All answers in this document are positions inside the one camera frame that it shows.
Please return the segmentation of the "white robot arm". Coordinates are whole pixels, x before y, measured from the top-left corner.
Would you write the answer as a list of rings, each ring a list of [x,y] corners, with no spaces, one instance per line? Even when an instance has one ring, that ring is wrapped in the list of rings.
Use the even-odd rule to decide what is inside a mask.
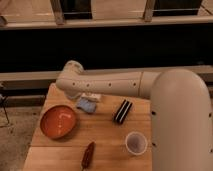
[[[56,79],[68,96],[80,92],[150,101],[152,171],[213,171],[213,109],[203,79],[187,69],[84,73],[69,61]]]

